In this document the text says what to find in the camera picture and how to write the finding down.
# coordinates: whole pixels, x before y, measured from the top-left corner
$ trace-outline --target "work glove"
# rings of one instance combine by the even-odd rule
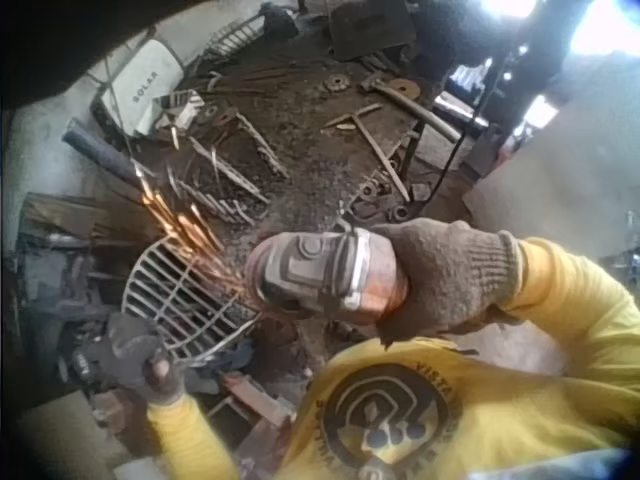
[[[182,371],[173,364],[150,321],[112,314],[106,335],[86,355],[103,375],[150,404],[170,405],[184,395]]]
[[[477,330],[487,323],[490,306],[497,310],[496,304],[520,290],[520,249],[507,232],[486,233],[465,222],[426,218],[371,230],[391,241],[409,279],[406,301],[376,325],[385,345],[418,335]]]

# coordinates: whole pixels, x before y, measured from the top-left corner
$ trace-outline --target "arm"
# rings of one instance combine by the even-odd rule
[[[640,391],[640,312],[604,270],[550,242],[520,242],[523,282],[502,304],[551,335],[572,376]]]
[[[239,478],[231,455],[193,398],[183,395],[171,405],[150,405],[147,415],[172,479]]]
[[[555,338],[571,376],[640,390],[640,313],[586,258],[462,222],[423,218],[375,231],[391,240],[410,283],[405,303],[376,325],[386,343],[482,325],[487,308],[500,305]]]
[[[195,400],[185,394],[182,372],[173,365],[154,324],[113,314],[106,335],[85,353],[100,364],[106,376],[147,402],[147,415],[171,478],[238,478],[231,456]]]

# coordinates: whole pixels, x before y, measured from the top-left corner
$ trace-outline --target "metal grill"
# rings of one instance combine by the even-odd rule
[[[236,304],[238,294],[217,290],[179,248],[165,237],[144,251],[127,280],[121,310],[155,322],[174,358],[198,366],[247,333],[259,314]]]
[[[253,43],[262,35],[264,17],[254,15],[244,21],[235,21],[214,35],[209,41],[206,51],[219,60],[231,57]]]

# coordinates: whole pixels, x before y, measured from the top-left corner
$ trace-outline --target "black glove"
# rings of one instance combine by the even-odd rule
[[[112,314],[107,334],[85,355],[98,363],[104,375],[149,403],[169,405],[184,394],[182,372],[173,365],[155,325],[149,321]]]

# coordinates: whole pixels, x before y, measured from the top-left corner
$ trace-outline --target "grinder body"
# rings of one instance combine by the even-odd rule
[[[355,324],[377,322],[408,292],[391,242],[360,228],[271,237],[249,256],[245,278],[263,310],[300,319],[320,313]]]

